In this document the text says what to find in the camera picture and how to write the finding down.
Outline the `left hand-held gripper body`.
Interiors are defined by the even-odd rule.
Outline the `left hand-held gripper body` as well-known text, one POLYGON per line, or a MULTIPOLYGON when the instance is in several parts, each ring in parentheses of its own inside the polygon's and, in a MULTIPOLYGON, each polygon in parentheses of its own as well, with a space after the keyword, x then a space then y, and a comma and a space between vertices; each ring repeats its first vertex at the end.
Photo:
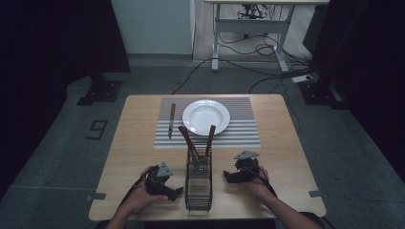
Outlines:
POLYGON ((174 189, 165 185, 165 182, 173 175, 165 162, 161 165, 151 166, 145 179, 145 187, 150 195, 169 196, 174 189))

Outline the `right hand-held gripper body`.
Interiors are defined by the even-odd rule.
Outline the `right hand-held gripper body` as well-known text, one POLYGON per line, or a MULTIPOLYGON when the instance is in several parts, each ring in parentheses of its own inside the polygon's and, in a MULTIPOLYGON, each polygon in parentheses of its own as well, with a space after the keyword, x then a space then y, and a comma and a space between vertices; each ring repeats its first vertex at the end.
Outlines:
POLYGON ((234 157, 236 160, 235 167, 238 170, 236 173, 237 182, 248 182, 256 177, 259 173, 257 156, 259 156, 258 153, 243 151, 234 157))

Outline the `person's left hand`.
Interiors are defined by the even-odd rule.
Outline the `person's left hand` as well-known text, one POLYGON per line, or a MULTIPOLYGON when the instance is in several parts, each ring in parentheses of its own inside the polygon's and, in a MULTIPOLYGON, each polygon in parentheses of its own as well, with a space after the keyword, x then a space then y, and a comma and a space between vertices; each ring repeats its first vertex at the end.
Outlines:
POLYGON ((150 195, 145 187, 139 185, 121 204, 121 207, 129 213, 133 213, 144 209, 152 203, 167 200, 168 197, 164 195, 150 195))

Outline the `person's right hand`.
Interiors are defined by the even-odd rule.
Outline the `person's right hand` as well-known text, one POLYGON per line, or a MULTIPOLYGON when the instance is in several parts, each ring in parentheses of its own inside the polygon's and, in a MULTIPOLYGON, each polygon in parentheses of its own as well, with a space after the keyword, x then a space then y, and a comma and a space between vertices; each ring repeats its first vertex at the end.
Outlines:
POLYGON ((244 186, 248 191, 250 191, 260 200, 272 198, 273 195, 266 186, 266 183, 268 182, 267 170, 263 166, 260 166, 259 176, 260 177, 256 177, 249 182, 242 183, 242 186, 244 186))

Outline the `grey striped placemat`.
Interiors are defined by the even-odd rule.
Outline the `grey striped placemat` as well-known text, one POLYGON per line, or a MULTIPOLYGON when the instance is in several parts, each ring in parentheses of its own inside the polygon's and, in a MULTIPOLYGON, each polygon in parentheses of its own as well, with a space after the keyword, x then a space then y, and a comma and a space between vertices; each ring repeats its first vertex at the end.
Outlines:
MULTIPOLYGON (((230 123, 228 127, 223 132, 214 135, 212 143, 214 148, 261 147, 256 120, 248 97, 165 97, 160 103, 159 121, 157 124, 154 143, 155 149, 181 149, 186 147, 185 140, 178 130, 179 126, 184 126, 182 122, 182 113, 189 104, 203 99, 215 100, 222 103, 230 113, 230 123), (172 138, 169 139, 168 126, 172 103, 176 104, 176 112, 172 138)), ((188 132, 195 145, 205 145, 208 136, 196 135, 190 131, 188 132)))

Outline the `brown chopsticks in basket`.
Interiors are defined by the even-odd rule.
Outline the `brown chopsticks in basket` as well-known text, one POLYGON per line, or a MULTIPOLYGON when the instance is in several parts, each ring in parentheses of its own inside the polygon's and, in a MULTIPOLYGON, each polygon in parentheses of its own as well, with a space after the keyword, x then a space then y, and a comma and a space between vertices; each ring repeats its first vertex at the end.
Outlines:
POLYGON ((192 140, 191 140, 191 138, 189 136, 189 133, 188 133, 187 129, 184 126, 180 126, 179 131, 181 132, 181 134, 182 134, 182 136, 183 136, 183 138, 184 138, 184 140, 185 140, 185 142, 187 144, 188 152, 190 153, 190 155, 192 157, 192 164, 196 168, 200 167, 201 166, 201 164, 200 164, 200 156, 199 156, 199 154, 197 152, 197 149, 196 149, 194 143, 192 142, 192 140))

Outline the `white round plate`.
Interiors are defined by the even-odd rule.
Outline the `white round plate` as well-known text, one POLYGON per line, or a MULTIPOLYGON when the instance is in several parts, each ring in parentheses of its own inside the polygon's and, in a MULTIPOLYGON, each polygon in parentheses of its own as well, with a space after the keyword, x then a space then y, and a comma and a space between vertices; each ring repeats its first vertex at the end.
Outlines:
POLYGON ((230 113, 222 103, 203 99, 189 104, 182 113, 185 128, 193 134, 208 136, 211 126, 214 134, 223 132, 230 123, 230 113))

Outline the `white power strip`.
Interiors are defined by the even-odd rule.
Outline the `white power strip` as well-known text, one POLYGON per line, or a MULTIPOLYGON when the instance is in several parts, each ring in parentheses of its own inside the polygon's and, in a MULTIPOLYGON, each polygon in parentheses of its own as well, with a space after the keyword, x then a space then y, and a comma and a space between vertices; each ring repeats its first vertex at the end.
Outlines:
POLYGON ((305 75, 300 75, 300 76, 295 76, 291 78, 292 83, 300 83, 300 82, 306 82, 306 81, 311 81, 313 80, 314 77, 310 74, 305 74, 305 75))

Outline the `black stand base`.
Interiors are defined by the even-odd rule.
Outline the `black stand base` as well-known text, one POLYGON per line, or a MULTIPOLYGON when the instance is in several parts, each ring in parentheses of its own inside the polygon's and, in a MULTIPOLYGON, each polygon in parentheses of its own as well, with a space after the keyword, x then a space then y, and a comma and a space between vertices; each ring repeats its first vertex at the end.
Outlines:
POLYGON ((92 106, 95 102, 114 103, 123 85, 122 81, 107 80, 101 73, 90 76, 92 85, 84 97, 80 97, 77 106, 92 106))
POLYGON ((328 86, 319 83, 301 82, 298 84, 307 105, 331 106, 335 110, 347 110, 347 95, 335 82, 328 86))

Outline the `white cabinet panel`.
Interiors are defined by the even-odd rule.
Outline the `white cabinet panel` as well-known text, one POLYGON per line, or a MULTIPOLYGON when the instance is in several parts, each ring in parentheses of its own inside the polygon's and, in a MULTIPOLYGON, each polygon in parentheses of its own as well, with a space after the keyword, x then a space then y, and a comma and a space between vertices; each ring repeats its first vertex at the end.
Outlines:
POLYGON ((195 0, 111 1, 127 53, 193 52, 195 0))

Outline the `dark curtain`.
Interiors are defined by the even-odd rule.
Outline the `dark curtain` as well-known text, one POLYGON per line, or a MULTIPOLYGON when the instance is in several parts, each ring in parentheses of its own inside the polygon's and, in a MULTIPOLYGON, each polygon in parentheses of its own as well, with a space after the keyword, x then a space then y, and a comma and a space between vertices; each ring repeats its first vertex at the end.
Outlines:
POLYGON ((68 85, 128 70, 111 0, 0 0, 0 200, 53 124, 68 85))
POLYGON ((405 0, 330 0, 311 66, 405 182, 405 0))

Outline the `wooden handled utensil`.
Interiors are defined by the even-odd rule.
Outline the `wooden handled utensil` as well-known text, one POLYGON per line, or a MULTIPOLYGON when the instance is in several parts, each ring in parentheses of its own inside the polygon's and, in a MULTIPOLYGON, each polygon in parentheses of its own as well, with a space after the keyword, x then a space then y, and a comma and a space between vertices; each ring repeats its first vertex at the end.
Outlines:
POLYGON ((206 147, 205 147, 205 155, 206 156, 209 155, 215 131, 216 131, 216 126, 211 125, 209 133, 208 133, 208 139, 207 139, 207 142, 206 142, 206 147))

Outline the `wooden handled table knife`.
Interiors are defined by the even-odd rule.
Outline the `wooden handled table knife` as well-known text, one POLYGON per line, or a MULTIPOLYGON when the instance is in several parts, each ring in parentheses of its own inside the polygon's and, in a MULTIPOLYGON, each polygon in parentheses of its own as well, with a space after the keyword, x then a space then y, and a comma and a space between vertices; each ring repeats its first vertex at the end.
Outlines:
POLYGON ((173 134, 173 125, 174 125, 174 119, 175 119, 175 112, 176 112, 176 104, 172 103, 171 104, 171 111, 170 111, 169 126, 168 126, 168 137, 169 137, 169 139, 172 138, 172 134, 173 134))

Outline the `white metal frame desk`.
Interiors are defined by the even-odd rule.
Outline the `white metal frame desk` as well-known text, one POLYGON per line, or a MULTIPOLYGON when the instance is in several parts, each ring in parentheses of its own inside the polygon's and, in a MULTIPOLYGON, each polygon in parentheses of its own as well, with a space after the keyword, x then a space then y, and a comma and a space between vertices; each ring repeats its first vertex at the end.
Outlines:
POLYGON ((330 0, 204 0, 214 6, 214 42, 212 47, 211 70, 219 69, 219 36, 222 32, 247 32, 247 33, 276 33, 280 40, 273 48, 276 60, 283 73, 288 72, 288 65, 283 54, 283 47, 288 35, 289 25, 295 7, 300 5, 325 6, 330 0), (221 18, 222 5, 287 5, 288 15, 285 20, 270 19, 228 19, 221 18))

